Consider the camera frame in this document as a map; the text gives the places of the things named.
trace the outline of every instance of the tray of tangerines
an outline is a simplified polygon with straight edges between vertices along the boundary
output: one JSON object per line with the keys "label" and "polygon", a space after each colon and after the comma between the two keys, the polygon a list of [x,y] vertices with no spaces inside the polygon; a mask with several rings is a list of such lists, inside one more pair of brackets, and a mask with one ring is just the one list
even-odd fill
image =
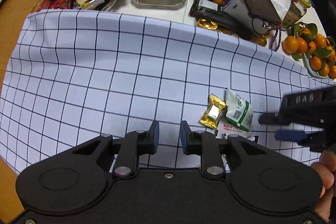
{"label": "tray of tangerines", "polygon": [[288,30],[282,49],[293,59],[303,60],[308,72],[317,78],[336,78],[336,44],[332,37],[318,33],[315,23],[298,22]]}

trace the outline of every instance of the white table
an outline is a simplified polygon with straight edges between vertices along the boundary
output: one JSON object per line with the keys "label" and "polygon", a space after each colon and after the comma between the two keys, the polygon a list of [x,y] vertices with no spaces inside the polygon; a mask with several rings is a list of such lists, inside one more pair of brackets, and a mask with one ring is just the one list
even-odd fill
{"label": "white table", "polygon": [[[194,0],[187,0],[186,4],[177,10],[167,10],[167,9],[158,10],[158,9],[137,8],[131,4],[131,0],[120,0],[116,4],[114,11],[123,14],[147,16],[157,19],[175,21],[188,25],[197,25],[197,21],[195,20],[195,18],[189,16],[189,10],[193,2]],[[307,9],[307,13],[300,19],[300,21],[305,23],[315,23],[318,28],[318,33],[322,34],[323,36],[326,36],[322,23],[313,7]],[[287,33],[283,31],[281,34],[281,41],[283,41],[286,38],[286,36]],[[282,53],[287,58],[293,60],[291,55],[287,55],[283,52],[281,46],[278,49],[278,52]],[[297,63],[303,66],[302,59],[297,61]]]}

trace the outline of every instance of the tangerine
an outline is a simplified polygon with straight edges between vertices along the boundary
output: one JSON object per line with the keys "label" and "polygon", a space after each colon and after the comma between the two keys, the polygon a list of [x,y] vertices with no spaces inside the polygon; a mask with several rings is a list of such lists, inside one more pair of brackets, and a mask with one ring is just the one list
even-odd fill
{"label": "tangerine", "polygon": [[336,66],[333,66],[331,70],[329,71],[329,77],[332,79],[336,78]]}
{"label": "tangerine", "polygon": [[313,70],[320,70],[322,68],[322,61],[317,56],[313,56],[310,59],[310,67]]}
{"label": "tangerine", "polygon": [[322,48],[322,47],[326,47],[327,46],[327,40],[326,40],[326,38],[323,35],[319,34],[319,33],[315,37],[314,42],[316,44],[316,47],[318,47],[318,48]]}
{"label": "tangerine", "polygon": [[297,52],[300,54],[305,53],[308,50],[307,42],[302,37],[297,37],[296,40],[299,43]]}
{"label": "tangerine", "polygon": [[299,47],[299,42],[295,37],[291,35],[287,36],[285,40],[282,42],[282,49],[284,52],[291,54],[297,51]]}
{"label": "tangerine", "polygon": [[308,29],[308,28],[301,28],[299,31],[298,31],[298,35],[299,37],[303,34],[311,34],[311,31]]}
{"label": "tangerine", "polygon": [[328,64],[326,64],[324,66],[324,68],[322,68],[322,69],[319,70],[319,74],[321,76],[327,76],[329,74],[329,66],[328,66]]}
{"label": "tangerine", "polygon": [[331,54],[327,57],[328,60],[334,60],[334,59],[335,59],[335,56],[336,56],[334,48],[331,47],[331,46],[326,46],[325,48],[326,48],[327,50],[331,50]]}
{"label": "tangerine", "polygon": [[308,47],[309,47],[309,53],[310,55],[312,55],[313,52],[316,50],[316,44],[312,41],[308,43]]}

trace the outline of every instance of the gold candy wrapper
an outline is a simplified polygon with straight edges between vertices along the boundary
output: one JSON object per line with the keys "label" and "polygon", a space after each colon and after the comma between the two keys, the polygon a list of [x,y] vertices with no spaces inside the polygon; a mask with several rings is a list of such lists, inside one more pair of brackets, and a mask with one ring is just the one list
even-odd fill
{"label": "gold candy wrapper", "polygon": [[199,120],[199,122],[206,127],[216,129],[216,120],[221,111],[226,108],[226,104],[213,94],[209,95],[209,103],[209,108],[204,112],[203,117]]}

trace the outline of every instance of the human hand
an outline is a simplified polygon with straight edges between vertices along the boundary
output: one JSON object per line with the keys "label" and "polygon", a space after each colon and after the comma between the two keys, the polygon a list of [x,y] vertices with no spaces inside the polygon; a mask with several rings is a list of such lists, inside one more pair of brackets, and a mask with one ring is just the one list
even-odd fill
{"label": "human hand", "polygon": [[320,156],[319,162],[311,165],[321,177],[322,191],[320,200],[315,207],[315,212],[329,222],[331,199],[334,196],[334,174],[336,170],[336,155],[331,151],[324,151]]}

